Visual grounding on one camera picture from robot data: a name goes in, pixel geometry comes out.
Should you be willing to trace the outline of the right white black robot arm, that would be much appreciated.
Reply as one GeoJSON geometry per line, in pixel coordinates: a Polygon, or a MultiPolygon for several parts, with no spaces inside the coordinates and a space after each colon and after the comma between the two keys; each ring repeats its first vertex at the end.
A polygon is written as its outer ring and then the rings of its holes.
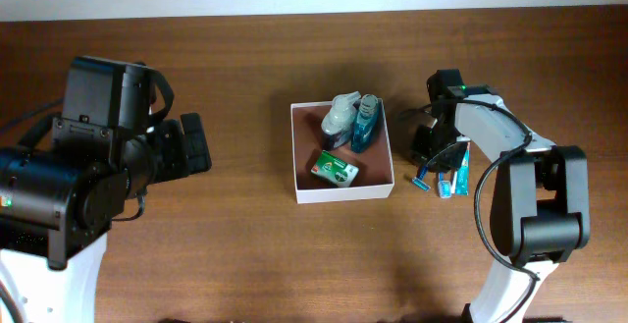
{"type": "Polygon", "coordinates": [[[470,85],[456,69],[426,81],[428,105],[401,112],[427,114],[410,150],[427,173],[460,172],[469,144],[490,160],[473,195],[473,216],[493,264],[464,322],[522,322],[541,284],[591,234],[588,166],[578,146],[559,146],[521,122],[486,84],[470,85]]]}

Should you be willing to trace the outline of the clear spray bottle dark liquid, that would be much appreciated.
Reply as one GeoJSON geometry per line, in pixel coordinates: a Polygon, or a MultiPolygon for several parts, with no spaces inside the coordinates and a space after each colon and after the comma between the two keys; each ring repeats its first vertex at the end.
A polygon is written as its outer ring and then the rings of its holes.
{"type": "Polygon", "coordinates": [[[349,142],[357,110],[354,104],[361,98],[359,91],[337,95],[321,123],[323,149],[330,151],[349,142]]]}

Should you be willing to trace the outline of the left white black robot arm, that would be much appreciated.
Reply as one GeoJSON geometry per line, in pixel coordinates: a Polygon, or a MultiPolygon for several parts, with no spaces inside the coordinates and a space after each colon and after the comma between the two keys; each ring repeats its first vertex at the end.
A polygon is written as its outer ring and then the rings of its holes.
{"type": "Polygon", "coordinates": [[[157,70],[80,56],[61,111],[1,151],[1,318],[90,322],[100,266],[125,205],[210,170],[200,117],[174,119],[157,70]]]}

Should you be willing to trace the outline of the green white soap box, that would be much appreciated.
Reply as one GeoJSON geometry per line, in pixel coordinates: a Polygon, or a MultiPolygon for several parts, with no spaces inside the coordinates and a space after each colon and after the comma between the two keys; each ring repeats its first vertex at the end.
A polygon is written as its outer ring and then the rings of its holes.
{"type": "Polygon", "coordinates": [[[359,168],[323,150],[311,168],[311,173],[338,188],[349,188],[359,168]]]}

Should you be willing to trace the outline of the teal mouthwash bottle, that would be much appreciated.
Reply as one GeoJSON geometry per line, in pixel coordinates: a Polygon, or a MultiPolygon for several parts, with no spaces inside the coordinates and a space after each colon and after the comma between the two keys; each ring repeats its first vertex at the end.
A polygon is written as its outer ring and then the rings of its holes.
{"type": "Polygon", "coordinates": [[[354,153],[362,153],[368,148],[371,142],[372,131],[378,120],[378,114],[379,98],[372,94],[364,95],[360,100],[353,124],[350,148],[354,153]]]}

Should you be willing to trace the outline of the blue disposable razor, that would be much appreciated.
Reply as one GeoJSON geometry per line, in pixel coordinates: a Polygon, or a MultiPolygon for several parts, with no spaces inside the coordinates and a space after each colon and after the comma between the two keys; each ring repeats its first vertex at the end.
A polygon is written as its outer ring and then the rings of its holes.
{"type": "Polygon", "coordinates": [[[420,166],[416,175],[411,179],[412,184],[423,191],[429,191],[431,187],[425,182],[425,177],[428,172],[429,167],[427,163],[420,166]]]}

